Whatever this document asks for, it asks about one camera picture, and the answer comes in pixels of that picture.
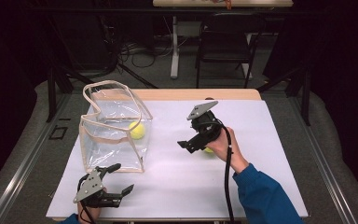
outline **person's arm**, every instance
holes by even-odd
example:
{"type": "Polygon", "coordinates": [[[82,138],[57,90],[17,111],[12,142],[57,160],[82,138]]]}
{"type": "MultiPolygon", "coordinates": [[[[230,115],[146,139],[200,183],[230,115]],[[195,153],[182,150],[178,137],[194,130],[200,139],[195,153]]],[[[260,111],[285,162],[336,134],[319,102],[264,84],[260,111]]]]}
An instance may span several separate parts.
{"type": "MultiPolygon", "coordinates": [[[[281,185],[249,163],[241,154],[234,131],[227,127],[231,138],[231,168],[238,185],[240,202],[250,223],[303,223],[281,185]]],[[[219,137],[206,147],[222,161],[227,160],[227,134],[222,129],[219,137]]]]}
{"type": "MultiPolygon", "coordinates": [[[[101,214],[101,208],[93,208],[93,207],[87,207],[87,210],[89,211],[89,214],[92,217],[93,221],[96,221],[98,217],[101,214]]],[[[69,216],[66,220],[59,222],[60,224],[86,224],[91,223],[89,216],[84,211],[83,206],[81,203],[77,203],[77,212],[79,215],[73,213],[71,216],[69,216]]]]}
{"type": "Polygon", "coordinates": [[[250,223],[303,223],[282,186],[252,164],[233,178],[250,223]]]}

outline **blue sleeve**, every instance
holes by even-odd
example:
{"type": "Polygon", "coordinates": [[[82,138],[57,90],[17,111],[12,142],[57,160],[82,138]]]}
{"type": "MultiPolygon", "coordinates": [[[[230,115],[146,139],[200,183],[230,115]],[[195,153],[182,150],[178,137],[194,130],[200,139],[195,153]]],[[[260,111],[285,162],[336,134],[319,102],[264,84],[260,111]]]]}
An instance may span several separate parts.
{"type": "Polygon", "coordinates": [[[66,220],[59,222],[60,224],[78,224],[77,215],[73,213],[66,220]]]}
{"type": "Polygon", "coordinates": [[[282,186],[252,164],[234,174],[240,202],[251,224],[303,223],[282,186]]]}

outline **table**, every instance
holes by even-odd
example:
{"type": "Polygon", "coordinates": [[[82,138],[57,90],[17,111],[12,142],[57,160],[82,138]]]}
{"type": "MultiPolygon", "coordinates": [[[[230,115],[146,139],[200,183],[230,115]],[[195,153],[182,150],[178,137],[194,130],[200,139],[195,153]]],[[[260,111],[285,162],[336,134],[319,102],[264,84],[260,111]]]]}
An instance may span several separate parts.
{"type": "MultiPolygon", "coordinates": [[[[153,0],[155,7],[218,7],[220,9],[226,8],[225,2],[213,3],[211,0],[153,0]]],[[[235,7],[291,7],[292,0],[231,0],[232,8],[235,7]]],[[[178,78],[179,66],[179,48],[177,40],[178,21],[177,17],[173,16],[172,21],[172,65],[171,78],[178,78]]],[[[242,65],[243,72],[246,74],[249,64],[242,65]]]]}
{"type": "MultiPolygon", "coordinates": [[[[134,91],[154,116],[145,172],[105,176],[103,183],[108,192],[119,192],[131,184],[134,189],[119,208],[104,208],[101,220],[229,220],[223,184],[225,164],[214,154],[201,150],[190,154],[176,143],[195,135],[186,117],[194,105],[205,103],[207,97],[219,101],[212,109],[215,115],[234,128],[237,137],[246,136],[239,138],[242,153],[256,168],[281,183],[302,217],[308,215],[267,105],[256,90],[134,91]]],[[[84,174],[77,139],[47,217],[61,220],[76,212],[72,200],[78,179],[84,174]]],[[[232,179],[229,191],[234,217],[245,218],[232,179]]]]}

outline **hand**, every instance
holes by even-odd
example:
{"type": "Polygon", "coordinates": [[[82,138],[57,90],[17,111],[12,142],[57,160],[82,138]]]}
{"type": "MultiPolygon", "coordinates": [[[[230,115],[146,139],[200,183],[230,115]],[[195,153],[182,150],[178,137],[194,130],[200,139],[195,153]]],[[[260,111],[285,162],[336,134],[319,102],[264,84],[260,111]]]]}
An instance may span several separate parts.
{"type": "MultiPolygon", "coordinates": [[[[231,167],[234,171],[239,174],[246,167],[249,166],[249,162],[242,156],[240,147],[238,146],[237,139],[235,137],[234,130],[227,127],[228,133],[231,139],[232,155],[231,155],[231,167]]],[[[227,160],[227,149],[228,149],[228,140],[226,131],[222,128],[220,135],[216,140],[208,143],[206,147],[213,150],[214,154],[220,158],[222,161],[227,160]]]]}
{"type": "MultiPolygon", "coordinates": [[[[93,207],[87,207],[87,210],[89,211],[89,214],[92,217],[93,221],[96,221],[98,219],[98,217],[101,214],[101,208],[93,208],[93,207]]],[[[78,212],[78,221],[81,224],[90,224],[91,220],[89,218],[89,216],[87,215],[86,211],[83,211],[83,206],[81,205],[81,203],[77,203],[77,212],[78,212]]]]}

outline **white tabletop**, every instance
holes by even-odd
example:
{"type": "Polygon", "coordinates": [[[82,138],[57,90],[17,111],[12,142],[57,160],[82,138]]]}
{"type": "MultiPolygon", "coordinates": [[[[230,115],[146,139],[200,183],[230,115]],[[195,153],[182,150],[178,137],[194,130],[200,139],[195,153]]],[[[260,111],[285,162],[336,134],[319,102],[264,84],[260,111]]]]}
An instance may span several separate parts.
{"type": "MultiPolygon", "coordinates": [[[[109,220],[227,220],[224,192],[225,164],[214,154],[190,154],[177,141],[196,133],[186,120],[194,105],[205,101],[145,101],[153,119],[144,173],[107,174],[108,192],[121,192],[134,184],[119,208],[103,208],[101,219],[109,220]]],[[[235,130],[242,154],[255,168],[281,183],[300,216],[308,215],[281,141],[264,101],[220,100],[215,116],[235,130]]],[[[64,219],[76,213],[72,200],[85,174],[77,139],[47,217],[64,219]]],[[[229,191],[235,218],[245,218],[237,186],[230,178],[229,191]]]]}
{"type": "MultiPolygon", "coordinates": [[[[292,0],[231,0],[235,7],[291,7],[292,0]]],[[[212,0],[153,0],[155,7],[226,7],[225,2],[214,3],[212,0]]]]}

